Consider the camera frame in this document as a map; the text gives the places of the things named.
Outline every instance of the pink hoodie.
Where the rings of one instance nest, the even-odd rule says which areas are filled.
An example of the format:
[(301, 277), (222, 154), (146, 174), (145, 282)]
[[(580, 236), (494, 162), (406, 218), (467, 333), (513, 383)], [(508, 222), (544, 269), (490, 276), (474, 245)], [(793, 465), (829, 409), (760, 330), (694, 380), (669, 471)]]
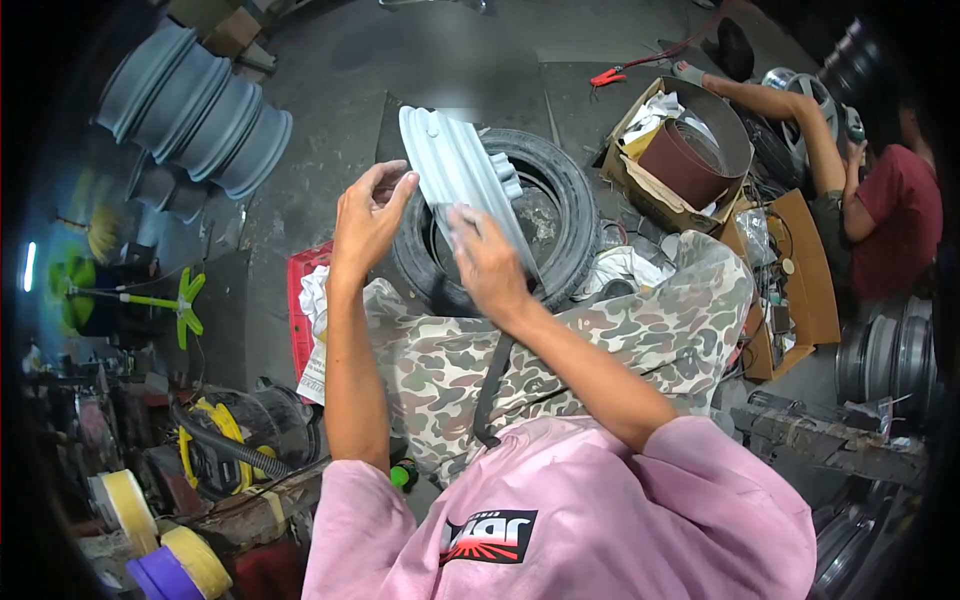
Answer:
[(806, 597), (809, 507), (709, 419), (667, 423), (643, 454), (590, 417), (498, 437), (420, 527), (382, 472), (330, 465), (302, 597)]

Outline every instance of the red crate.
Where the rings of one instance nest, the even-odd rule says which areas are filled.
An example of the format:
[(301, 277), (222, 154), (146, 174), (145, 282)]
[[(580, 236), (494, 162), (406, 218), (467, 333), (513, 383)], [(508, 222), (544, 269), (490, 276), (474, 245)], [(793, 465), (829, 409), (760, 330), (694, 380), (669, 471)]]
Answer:
[(290, 341), (293, 344), (294, 369), (298, 381), (303, 376), (314, 346), (310, 320), (300, 310), (300, 292), (303, 291), (300, 279), (313, 273), (320, 265), (329, 265), (332, 254), (333, 240), (330, 240), (287, 259), (287, 308), (290, 310)]

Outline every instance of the newspaper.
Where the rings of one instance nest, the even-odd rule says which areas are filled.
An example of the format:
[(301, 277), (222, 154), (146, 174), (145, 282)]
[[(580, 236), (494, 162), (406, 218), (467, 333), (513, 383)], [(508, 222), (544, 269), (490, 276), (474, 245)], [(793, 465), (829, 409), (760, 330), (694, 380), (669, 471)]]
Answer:
[(313, 341), (313, 351), (310, 352), (310, 360), (307, 361), (306, 368), (303, 369), (303, 376), (297, 385), (297, 394), (323, 406), (326, 400), (326, 394), (324, 393), (326, 388), (326, 344), (317, 338), (314, 338)]

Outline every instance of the black strap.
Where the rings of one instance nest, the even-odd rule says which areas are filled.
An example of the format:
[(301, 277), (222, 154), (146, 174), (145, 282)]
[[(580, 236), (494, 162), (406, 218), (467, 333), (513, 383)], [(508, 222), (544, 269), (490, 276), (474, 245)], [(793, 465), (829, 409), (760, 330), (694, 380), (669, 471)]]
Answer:
[(493, 349), (493, 359), (487, 367), (487, 377), (480, 388), (480, 396), (477, 397), (476, 409), (473, 411), (473, 435), (487, 448), (496, 448), (500, 445), (500, 439), (490, 432), (487, 421), (493, 410), (493, 397), (500, 390), (500, 377), (507, 372), (507, 366), (510, 364), (510, 350), (513, 347), (514, 338), (501, 332), (496, 348)]

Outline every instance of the printed logo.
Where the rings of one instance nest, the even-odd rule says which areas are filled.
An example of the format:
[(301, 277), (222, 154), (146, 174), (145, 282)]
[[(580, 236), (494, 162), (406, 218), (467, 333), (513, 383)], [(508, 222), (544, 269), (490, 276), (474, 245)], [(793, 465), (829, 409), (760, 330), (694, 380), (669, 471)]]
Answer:
[(440, 565), (455, 559), (522, 563), (536, 520), (537, 511), (486, 511), (471, 516), (465, 525), (447, 521), (440, 541)]

